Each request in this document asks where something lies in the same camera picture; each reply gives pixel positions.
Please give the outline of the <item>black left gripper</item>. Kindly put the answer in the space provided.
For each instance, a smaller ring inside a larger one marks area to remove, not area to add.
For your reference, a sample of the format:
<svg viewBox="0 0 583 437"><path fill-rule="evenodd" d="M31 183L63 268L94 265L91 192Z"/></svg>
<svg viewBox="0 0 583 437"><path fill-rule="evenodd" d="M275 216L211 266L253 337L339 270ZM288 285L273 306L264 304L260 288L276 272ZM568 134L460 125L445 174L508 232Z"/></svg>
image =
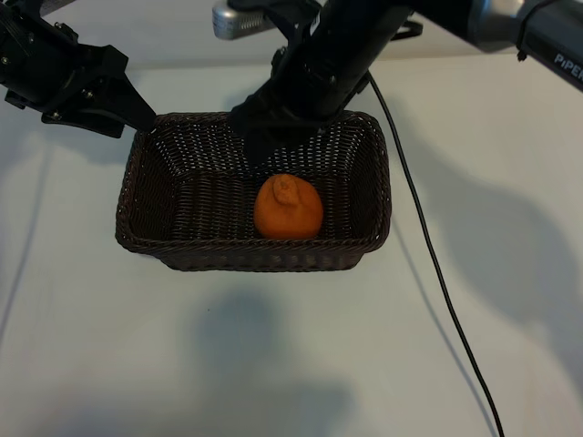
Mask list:
<svg viewBox="0 0 583 437"><path fill-rule="evenodd" d="M1 26L5 101L40 112L44 124L113 138L121 138L125 126L149 132L155 111L128 79L127 65L115 47L79 44L72 31Z"/></svg>

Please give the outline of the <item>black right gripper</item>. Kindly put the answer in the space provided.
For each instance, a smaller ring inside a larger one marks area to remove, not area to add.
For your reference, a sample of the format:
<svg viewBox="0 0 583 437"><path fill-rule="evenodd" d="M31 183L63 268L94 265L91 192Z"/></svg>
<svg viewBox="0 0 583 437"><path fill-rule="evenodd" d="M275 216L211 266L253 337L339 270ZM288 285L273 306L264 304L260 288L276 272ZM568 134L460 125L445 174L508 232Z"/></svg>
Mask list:
<svg viewBox="0 0 583 437"><path fill-rule="evenodd" d="M248 167L308 146L367 84L364 40L292 40L272 59L270 79L230 112Z"/></svg>

